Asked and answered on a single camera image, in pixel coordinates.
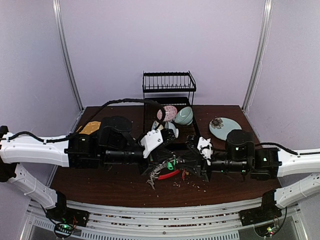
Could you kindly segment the green tag key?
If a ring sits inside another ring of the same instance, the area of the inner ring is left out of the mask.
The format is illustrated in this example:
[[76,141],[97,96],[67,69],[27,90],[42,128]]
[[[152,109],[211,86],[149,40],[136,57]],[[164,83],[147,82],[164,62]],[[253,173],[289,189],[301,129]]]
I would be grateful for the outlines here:
[[174,161],[169,161],[167,163],[167,169],[170,171],[173,171],[175,169],[175,162]]

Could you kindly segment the red tag key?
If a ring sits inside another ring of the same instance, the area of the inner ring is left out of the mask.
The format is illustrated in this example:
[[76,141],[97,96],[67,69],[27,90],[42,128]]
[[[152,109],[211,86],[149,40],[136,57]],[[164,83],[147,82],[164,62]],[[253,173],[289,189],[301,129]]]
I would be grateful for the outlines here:
[[182,175],[181,175],[182,180],[184,181],[186,179],[186,176],[188,175],[189,175],[189,172],[184,168],[182,170]]

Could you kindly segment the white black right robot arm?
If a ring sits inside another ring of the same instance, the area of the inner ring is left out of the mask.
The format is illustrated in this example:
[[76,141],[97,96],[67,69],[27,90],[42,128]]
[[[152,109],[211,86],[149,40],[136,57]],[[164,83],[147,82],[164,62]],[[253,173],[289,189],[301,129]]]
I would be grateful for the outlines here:
[[290,150],[278,143],[255,144],[254,136],[241,129],[227,134],[225,149],[215,150],[210,139],[189,136],[190,153],[174,159],[176,168],[188,168],[194,174],[210,178],[212,172],[240,173],[251,179],[268,181],[295,174],[307,177],[263,194],[256,210],[259,220],[268,220],[276,210],[320,192],[320,151]]

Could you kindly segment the large grey red keyring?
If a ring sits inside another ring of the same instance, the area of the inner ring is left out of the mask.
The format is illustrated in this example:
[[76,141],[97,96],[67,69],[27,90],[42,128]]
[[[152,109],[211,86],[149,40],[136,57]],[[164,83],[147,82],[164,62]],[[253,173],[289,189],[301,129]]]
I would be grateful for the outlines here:
[[[149,179],[146,181],[150,187],[155,190],[155,182],[162,181],[169,178],[172,178],[180,173],[180,170],[177,168],[176,165],[177,158],[174,156],[167,160],[164,160],[162,163],[157,164],[149,173]],[[174,170],[168,170],[167,163],[174,162]]]

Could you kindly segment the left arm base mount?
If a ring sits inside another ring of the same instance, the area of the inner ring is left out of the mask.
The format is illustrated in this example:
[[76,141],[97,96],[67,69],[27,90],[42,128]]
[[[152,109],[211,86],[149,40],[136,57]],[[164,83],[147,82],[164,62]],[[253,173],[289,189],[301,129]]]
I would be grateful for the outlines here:
[[53,209],[45,209],[45,216],[53,223],[53,233],[60,239],[69,238],[76,227],[86,227],[90,213],[85,210],[67,208],[65,213],[56,213]]

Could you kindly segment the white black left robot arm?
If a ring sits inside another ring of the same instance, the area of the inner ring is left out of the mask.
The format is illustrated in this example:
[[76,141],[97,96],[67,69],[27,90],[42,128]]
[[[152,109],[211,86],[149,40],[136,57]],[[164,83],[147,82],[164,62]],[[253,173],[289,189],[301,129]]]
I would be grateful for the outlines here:
[[66,197],[46,187],[30,174],[23,163],[44,163],[74,169],[95,169],[103,165],[134,164],[146,171],[155,163],[157,150],[176,139],[175,130],[157,122],[141,138],[131,135],[132,122],[123,116],[89,122],[73,135],[38,138],[27,132],[13,134],[0,128],[0,181],[16,185],[26,196],[52,211],[61,222],[72,218]]

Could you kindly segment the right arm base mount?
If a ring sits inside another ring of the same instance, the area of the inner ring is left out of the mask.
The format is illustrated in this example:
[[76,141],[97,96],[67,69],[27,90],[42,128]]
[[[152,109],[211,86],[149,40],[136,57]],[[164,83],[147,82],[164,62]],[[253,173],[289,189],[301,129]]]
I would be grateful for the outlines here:
[[287,217],[287,209],[285,209],[282,223],[280,223],[282,210],[278,207],[263,208],[260,206],[241,210],[238,214],[243,227],[254,225],[255,233],[259,237],[266,239],[272,238],[282,229]]

